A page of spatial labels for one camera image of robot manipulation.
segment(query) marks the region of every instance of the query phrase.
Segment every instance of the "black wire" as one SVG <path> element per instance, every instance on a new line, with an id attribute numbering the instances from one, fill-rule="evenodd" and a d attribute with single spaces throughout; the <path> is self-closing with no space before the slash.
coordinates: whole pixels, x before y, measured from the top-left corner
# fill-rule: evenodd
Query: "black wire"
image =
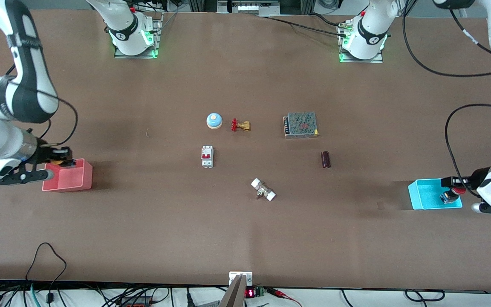
<path id="1" fill-rule="evenodd" d="M 22 290 L 22 298 L 24 299 L 24 307 L 28 307 L 28 302 L 26 301 L 26 283 L 24 283 L 24 289 Z"/>
<path id="2" fill-rule="evenodd" d="M 62 305 L 64 305 L 64 307 L 68 307 L 64 301 L 64 298 L 62 297 L 62 293 L 60 293 L 60 288 L 56 287 L 56 291 L 58 291 L 58 296 L 60 297 L 60 301 L 62 301 Z"/>
<path id="3" fill-rule="evenodd" d="M 344 296 L 344 300 L 346 301 L 346 304 L 348 304 L 349 307 L 353 307 L 353 305 L 347 299 L 346 292 L 344 291 L 344 289 L 341 289 L 341 291 L 342 291 L 342 295 Z"/>
<path id="4" fill-rule="evenodd" d="M 475 192 L 472 191 L 472 189 L 463 183 L 463 178 L 461 173 L 459 172 L 458 165 L 456 164 L 456 159 L 454 158 L 454 154 L 452 153 L 452 148 L 450 147 L 450 142 L 448 141 L 448 124 L 450 123 L 450 119 L 452 116 L 457 111 L 460 111 L 461 109 L 465 109 L 466 107 L 491 107 L 491 103 L 471 103 L 471 104 L 466 104 L 462 105 L 461 107 L 458 107 L 450 115 L 448 115 L 448 118 L 446 119 L 446 124 L 445 124 L 445 141 L 446 141 L 446 147 L 448 148 L 448 153 L 450 154 L 450 159 L 452 159 L 452 164 L 454 165 L 454 169 L 456 170 L 456 174 L 458 174 L 459 182 L 469 191 L 470 194 L 481 198 L 480 195 L 476 194 Z"/>
<path id="5" fill-rule="evenodd" d="M 407 0 L 405 2 L 405 8 L 404 8 L 405 12 L 407 11 L 407 6 L 409 4 L 409 1 L 410 0 Z M 407 39 L 407 29 L 406 29 L 406 25 L 405 25 L 406 16 L 404 15 L 402 19 L 403 19 L 403 38 L 405 41 L 405 45 L 407 46 L 407 50 L 409 51 L 410 56 L 413 58 L 413 60 L 418 65 L 421 66 L 421 68 L 427 70 L 428 72 L 432 72 L 436 75 L 439 75 L 439 76 L 449 76 L 449 77 L 456 77 L 456 78 L 473 78 L 473 77 L 480 77 L 480 76 L 491 76 L 491 72 L 482 72 L 480 74 L 448 74 L 446 72 L 438 72 L 437 70 L 432 70 L 431 68 L 427 67 L 420 60 L 418 60 L 418 58 L 414 55 L 414 52 L 410 48 L 409 41 Z"/>
<path id="6" fill-rule="evenodd" d="M 8 71 L 5 73 L 6 76 L 8 76 L 14 69 L 16 68 L 16 65 L 13 64 L 9 69 Z"/>
<path id="7" fill-rule="evenodd" d="M 37 246 L 37 249 L 35 250 L 35 255 L 33 256 L 33 261 L 32 261 L 32 264 L 29 265 L 29 268 L 28 268 L 28 272 L 26 272 L 26 276 L 25 276 L 25 280 L 28 281 L 28 274 L 29 272 L 32 270 L 33 268 L 33 264 L 35 263 L 35 259 L 37 258 L 37 253 L 39 252 L 39 249 L 41 248 L 41 246 L 43 245 L 48 245 L 50 247 L 50 249 L 52 250 L 52 253 L 58 257 L 58 259 L 60 259 L 63 264 L 64 264 L 64 268 L 62 269 L 62 271 L 60 272 L 60 274 L 58 274 L 58 276 L 56 276 L 56 278 L 54 278 L 54 280 L 50 283 L 49 285 L 49 293 L 51 292 L 52 290 L 52 285 L 56 282 L 56 280 L 62 276 L 62 274 L 64 274 L 66 268 L 68 267 L 68 263 L 66 262 L 66 260 L 64 260 L 64 258 L 62 258 L 62 256 L 58 255 L 58 253 L 54 250 L 54 247 L 52 247 L 52 245 L 48 242 L 43 242 L 41 244 L 39 244 L 39 246 Z"/>
<path id="8" fill-rule="evenodd" d="M 171 298 L 171 300 L 172 300 L 172 307 L 175 307 L 175 306 L 173 305 L 173 291 L 172 291 L 172 288 L 170 288 L 170 298 Z"/>
<path id="9" fill-rule="evenodd" d="M 17 86 L 21 86 L 20 84 L 18 84 L 16 82 L 12 82 L 12 81 L 9 81 L 9 83 L 14 84 L 14 85 L 17 85 Z M 63 102 L 65 105 L 67 105 L 68 107 L 70 107 L 70 109 L 72 109 L 72 111 L 73 111 L 73 113 L 75 115 L 75 123 L 73 125 L 72 131 L 70 132 L 70 134 L 68 135 L 68 137 L 65 140 L 63 140 L 62 142 L 57 142 L 56 144 L 52 144 L 52 145 L 53 146 L 60 146 L 60 145 L 64 144 L 65 142 L 67 142 L 70 138 L 72 138 L 73 134 L 75 133 L 75 130 L 77 129 L 77 124 L 78 124 L 78 112 L 77 112 L 77 109 L 71 103 L 67 102 L 66 100 L 61 99 L 60 97 L 57 97 L 55 95 L 49 94 L 49 93 L 47 93 L 45 91 L 41 91 L 41 90 L 37 90 L 37 89 L 34 90 L 34 89 L 30 89 L 28 87 L 24 87 L 24 89 L 29 90 L 29 91 L 34 92 L 34 93 L 41 93 L 43 95 L 47 95 L 47 96 L 52 97 L 54 99 L 58 99 L 58 101 Z"/>
<path id="10" fill-rule="evenodd" d="M 49 131 L 50 126 L 52 125 L 52 121 L 48 119 L 47 122 L 49 122 L 49 125 L 46 127 L 45 132 L 43 132 L 43 134 L 41 134 L 41 136 L 38 136 L 37 138 L 42 139 L 43 136 L 45 136 L 45 134 Z"/>
<path id="11" fill-rule="evenodd" d="M 153 299 L 153 297 L 154 297 L 154 292 L 156 292 L 156 290 L 158 290 L 158 289 L 159 289 L 159 288 L 156 288 L 156 289 L 153 291 L 152 295 L 150 295 L 150 301 L 151 301 L 151 303 L 152 303 L 152 304 L 160 303 L 161 301 L 164 301 L 165 299 L 167 299 L 167 298 L 169 297 L 169 295 L 170 295 L 170 288 L 166 288 L 166 289 L 168 290 L 168 293 L 166 293 L 166 296 L 165 296 L 165 297 L 163 297 L 162 299 L 160 299 L 159 301 L 155 301 L 155 300 Z"/>
<path id="12" fill-rule="evenodd" d="M 412 298 L 409 296 L 409 292 L 414 292 L 418 297 L 419 299 L 415 299 L 415 298 Z M 443 291 L 443 290 L 438 290 L 438 291 L 434 291 L 436 293 L 440 293 L 441 294 L 441 297 L 438 297 L 438 298 L 424 298 L 420 293 L 419 291 L 415 290 L 415 289 L 405 289 L 405 297 L 407 297 L 407 299 L 409 299 L 409 301 L 414 301 L 416 303 L 423 303 L 423 306 L 424 307 L 427 307 L 427 302 L 428 301 L 442 301 L 445 297 L 446 297 L 446 293 Z"/>
<path id="13" fill-rule="evenodd" d="M 104 293 L 101 291 L 100 286 L 96 284 L 96 287 L 98 288 L 98 293 L 104 298 L 105 303 L 107 303 L 107 297 L 105 297 Z"/>
<path id="14" fill-rule="evenodd" d="M 318 17 L 319 19 L 323 20 L 323 22 L 324 22 L 324 23 L 327 23 L 328 25 L 335 26 L 335 27 L 337 27 L 337 26 L 338 26 L 338 23 L 333 23 L 332 21 L 329 21 L 329 20 L 327 20 L 325 17 L 323 17 L 323 15 L 318 14 L 318 13 L 316 13 L 316 12 L 311 12 L 310 14 L 308 14 L 308 16 L 316 16 L 316 17 Z"/>
<path id="15" fill-rule="evenodd" d="M 336 32 L 331 32 L 331 31 L 325 31 L 325 30 L 321 30 L 321 29 L 316 29 L 316 28 L 305 26 L 305 25 L 300 25 L 298 23 L 292 23 L 291 21 L 287 21 L 287 20 L 275 19 L 275 18 L 270 18 L 270 17 L 266 17 L 266 19 L 276 20 L 276 21 L 279 21 L 281 23 L 286 23 L 286 24 L 292 25 L 292 26 L 298 26 L 298 27 L 301 27 L 301 28 L 304 28 L 304 29 L 308 29 L 308 30 L 312 30 L 312 31 L 317 31 L 317 32 L 321 32 L 321 33 L 327 33 L 327 34 L 336 35 L 336 36 L 339 36 L 339 37 L 346 37 L 346 35 L 343 34 L 343 33 L 336 33 Z"/>
<path id="16" fill-rule="evenodd" d="M 454 21 L 456 22 L 456 25 L 458 25 L 458 27 L 463 31 L 467 31 L 463 26 L 462 26 L 462 23 L 460 23 L 460 21 L 458 20 L 458 17 L 456 17 L 456 14 L 454 14 L 454 10 L 450 10 L 450 15 L 452 15 L 452 18 L 454 19 Z M 478 41 L 475 43 L 477 46 L 479 46 L 480 49 L 483 49 L 484 51 L 486 51 L 487 53 L 491 54 L 491 50 L 489 48 L 486 48 L 484 47 L 481 43 L 479 43 Z"/>

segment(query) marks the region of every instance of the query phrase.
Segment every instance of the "pink plastic bin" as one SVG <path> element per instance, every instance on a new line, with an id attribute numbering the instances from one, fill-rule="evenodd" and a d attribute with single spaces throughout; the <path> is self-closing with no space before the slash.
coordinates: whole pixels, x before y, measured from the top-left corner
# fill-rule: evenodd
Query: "pink plastic bin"
<path id="1" fill-rule="evenodd" d="M 84 159 L 75 159 L 74 167 L 60 167 L 47 163 L 45 169 L 51 170 L 54 177 L 43 181 L 43 191 L 71 192 L 92 187 L 92 165 Z"/>

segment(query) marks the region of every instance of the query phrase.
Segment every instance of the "blue button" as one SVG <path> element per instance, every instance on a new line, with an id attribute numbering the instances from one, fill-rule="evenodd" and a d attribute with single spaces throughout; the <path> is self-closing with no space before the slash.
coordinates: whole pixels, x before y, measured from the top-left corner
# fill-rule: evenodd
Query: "blue button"
<path id="1" fill-rule="evenodd" d="M 206 119 L 209 128 L 217 129 L 222 125 L 222 117 L 217 113 L 211 113 Z"/>

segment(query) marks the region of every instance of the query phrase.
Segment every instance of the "white circuit breaker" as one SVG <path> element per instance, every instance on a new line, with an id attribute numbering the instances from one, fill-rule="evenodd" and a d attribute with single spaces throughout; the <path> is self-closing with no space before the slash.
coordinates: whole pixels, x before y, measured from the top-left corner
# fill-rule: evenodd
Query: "white circuit breaker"
<path id="1" fill-rule="evenodd" d="M 204 168 L 213 167 L 213 146 L 202 146 L 202 166 Z"/>

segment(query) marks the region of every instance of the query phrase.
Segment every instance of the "yellow object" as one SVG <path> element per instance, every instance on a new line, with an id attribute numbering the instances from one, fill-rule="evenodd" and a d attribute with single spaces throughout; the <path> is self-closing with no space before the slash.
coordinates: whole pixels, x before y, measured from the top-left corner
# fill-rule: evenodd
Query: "yellow object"
<path id="1" fill-rule="evenodd" d="M 251 123 L 249 121 L 239 122 L 236 127 L 241 128 L 244 131 L 251 130 Z"/>

